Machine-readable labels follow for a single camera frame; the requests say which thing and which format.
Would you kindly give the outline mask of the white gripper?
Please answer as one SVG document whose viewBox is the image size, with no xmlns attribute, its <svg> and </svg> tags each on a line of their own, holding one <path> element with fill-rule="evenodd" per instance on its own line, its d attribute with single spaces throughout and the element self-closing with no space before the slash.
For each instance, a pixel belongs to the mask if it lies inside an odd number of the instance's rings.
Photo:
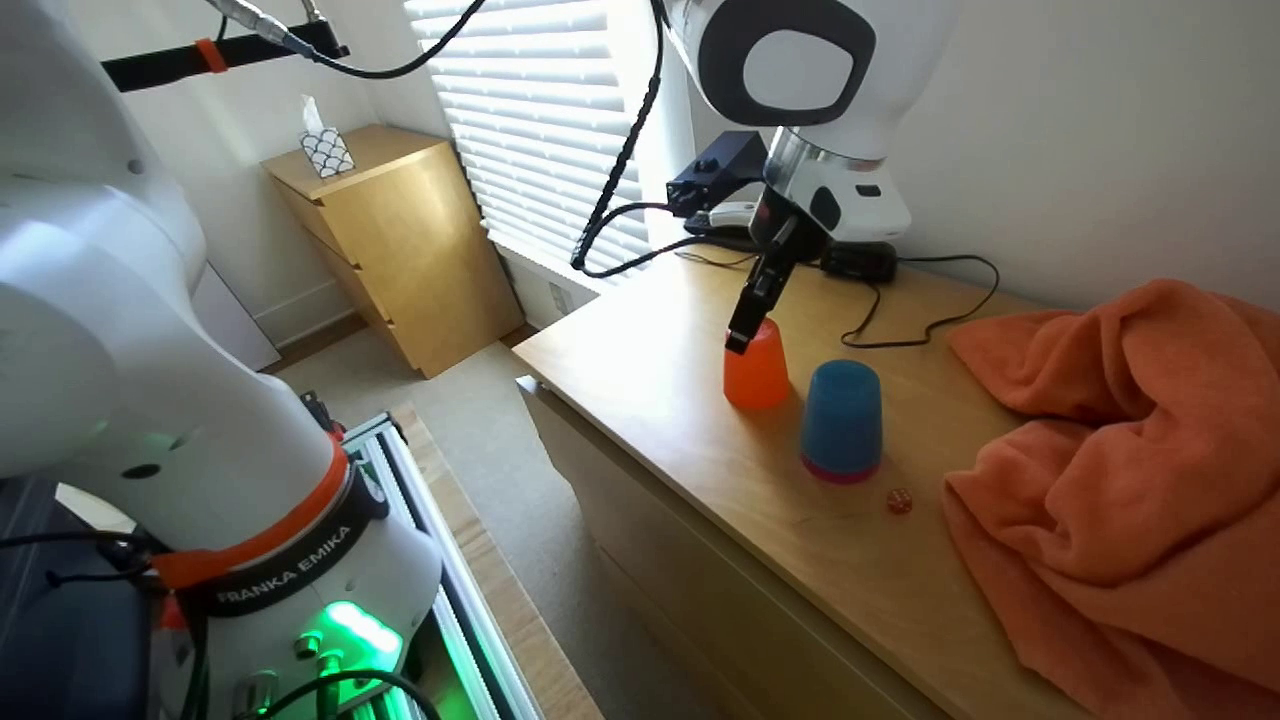
<svg viewBox="0 0 1280 720">
<path fill-rule="evenodd" d="M 775 232 L 727 316 L 727 353 L 746 353 L 758 339 L 791 267 L 806 260 L 800 223 L 790 218 L 807 218 L 836 243 L 902 242 L 914 228 L 914 211 L 881 166 L 836 157 L 796 128 L 775 128 L 764 157 L 764 188 L 752 207 L 752 223 Z"/>
</svg>

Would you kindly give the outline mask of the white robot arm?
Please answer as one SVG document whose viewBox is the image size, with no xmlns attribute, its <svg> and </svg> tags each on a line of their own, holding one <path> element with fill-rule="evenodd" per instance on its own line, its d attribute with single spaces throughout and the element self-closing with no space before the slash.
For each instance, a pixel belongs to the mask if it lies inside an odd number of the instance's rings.
<svg viewBox="0 0 1280 720">
<path fill-rule="evenodd" d="M 48 0 L 3 0 L 0 44 L 3 471 L 124 518 L 91 542 L 194 634 L 180 720 L 439 720 L 407 649 L 448 542 L 407 443 L 205 333 L 201 223 Z"/>
</svg>

